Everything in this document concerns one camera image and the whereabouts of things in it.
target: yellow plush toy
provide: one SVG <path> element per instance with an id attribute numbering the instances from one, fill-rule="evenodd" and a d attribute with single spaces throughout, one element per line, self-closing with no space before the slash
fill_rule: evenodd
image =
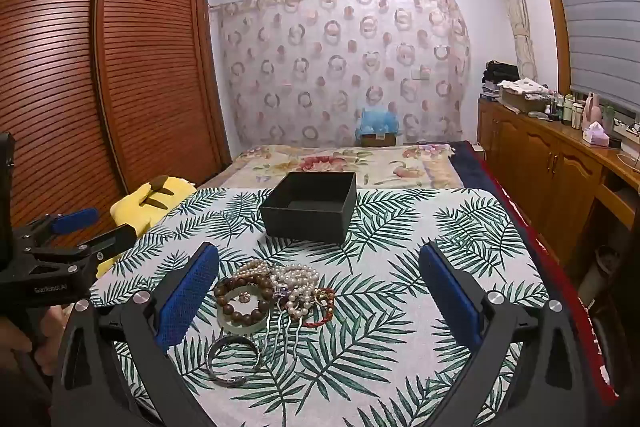
<path id="1" fill-rule="evenodd" d="M 125 223 L 131 225 L 136 229 L 136 235 L 140 237 L 195 191 L 193 184 L 182 178 L 157 176 L 114 203 L 110 210 L 111 217 L 118 226 Z M 117 255 L 100 263 L 98 278 L 102 277 L 119 257 Z"/>

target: metal screw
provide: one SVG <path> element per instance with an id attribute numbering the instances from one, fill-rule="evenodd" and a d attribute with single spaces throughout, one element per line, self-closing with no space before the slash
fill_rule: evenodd
<path id="1" fill-rule="evenodd" d="M 83 312 L 88 307 L 89 307 L 89 301 L 87 299 L 80 299 L 78 302 L 76 302 L 76 305 L 74 306 L 77 312 Z"/>
<path id="2" fill-rule="evenodd" d="M 489 292 L 487 293 L 486 298 L 489 299 L 491 304 L 502 304 L 504 302 L 504 295 L 500 292 Z"/>
<path id="3" fill-rule="evenodd" d="M 549 301 L 549 307 L 551 308 L 551 311 L 559 313 L 562 311 L 562 302 L 551 299 Z"/>
<path id="4" fill-rule="evenodd" d="M 144 304 L 149 300 L 150 297 L 151 295 L 148 291 L 140 290 L 139 292 L 136 292 L 135 295 L 133 295 L 133 302 L 135 302 L 136 304 Z"/>

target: wardrobe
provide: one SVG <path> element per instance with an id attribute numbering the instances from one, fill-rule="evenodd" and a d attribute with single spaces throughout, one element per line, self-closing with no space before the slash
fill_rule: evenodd
<path id="1" fill-rule="evenodd" d="M 230 163 L 207 0 L 0 0 L 0 131 L 16 139 L 12 224 L 111 204 L 159 174 Z"/>

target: human hand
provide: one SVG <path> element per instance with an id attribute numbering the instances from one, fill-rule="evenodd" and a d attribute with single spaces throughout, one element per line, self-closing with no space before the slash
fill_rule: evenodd
<path id="1" fill-rule="evenodd" d="M 46 338 L 34 353 L 34 359 L 45 375 L 53 375 L 56 370 L 58 349 L 65 332 L 68 316 L 60 306 L 52 306 L 40 321 L 40 330 Z M 31 352 L 33 346 L 27 336 L 22 333 L 8 318 L 0 317 L 0 361 L 7 360 L 7 354 L 13 351 Z"/>

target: blue gripper pad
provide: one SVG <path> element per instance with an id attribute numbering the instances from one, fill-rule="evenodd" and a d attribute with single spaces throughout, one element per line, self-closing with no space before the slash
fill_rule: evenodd
<path id="1" fill-rule="evenodd" d="M 99 217 L 97 208 L 91 207 L 78 210 L 77 212 L 66 214 L 66 216 L 60 216 L 53 221 L 51 223 L 51 232 L 58 235 L 66 235 L 67 233 L 90 227 L 98 222 Z"/>
<path id="2" fill-rule="evenodd" d="M 156 344 L 165 352 L 182 342 L 213 281 L 218 276 L 218 249 L 207 245 L 183 275 L 158 314 Z"/>
<path id="3" fill-rule="evenodd" d="M 482 344 L 482 317 L 431 243 L 420 249 L 418 267 L 456 342 L 476 352 Z"/>

